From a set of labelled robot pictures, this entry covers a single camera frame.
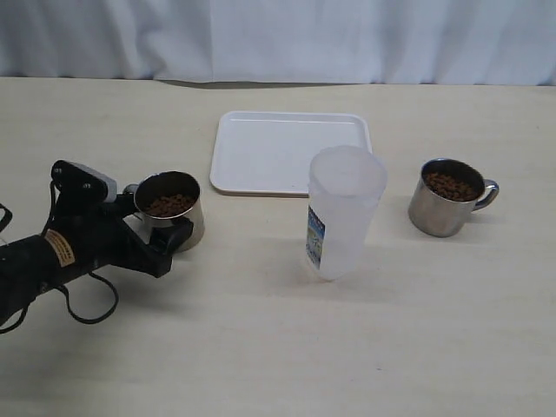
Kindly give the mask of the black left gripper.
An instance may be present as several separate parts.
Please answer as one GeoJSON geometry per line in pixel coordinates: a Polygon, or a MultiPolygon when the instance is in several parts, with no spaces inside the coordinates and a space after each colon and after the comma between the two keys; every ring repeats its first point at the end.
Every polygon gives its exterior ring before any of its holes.
{"type": "Polygon", "coordinates": [[[172,256],[193,234],[194,223],[187,217],[147,219],[149,242],[124,221],[139,212],[135,203],[137,184],[129,184],[113,202],[103,202],[83,209],[73,216],[66,215],[60,206],[66,195],[50,198],[50,212],[43,229],[44,238],[63,238],[66,265],[57,255],[43,271],[41,284],[47,289],[62,286],[76,278],[110,265],[159,278],[172,266],[172,256]]]}

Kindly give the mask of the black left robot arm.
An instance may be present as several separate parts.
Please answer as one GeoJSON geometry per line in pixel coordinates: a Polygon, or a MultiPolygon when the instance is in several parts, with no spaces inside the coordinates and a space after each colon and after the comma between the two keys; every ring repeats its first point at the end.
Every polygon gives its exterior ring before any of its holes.
{"type": "Polygon", "coordinates": [[[57,290],[68,297],[69,282],[89,276],[116,287],[97,273],[115,266],[159,278],[193,232],[184,218],[154,228],[148,242],[126,223],[137,209],[130,194],[109,199],[94,186],[57,190],[50,186],[50,212],[42,232],[1,247],[1,331],[19,327],[39,295],[57,290]]]}

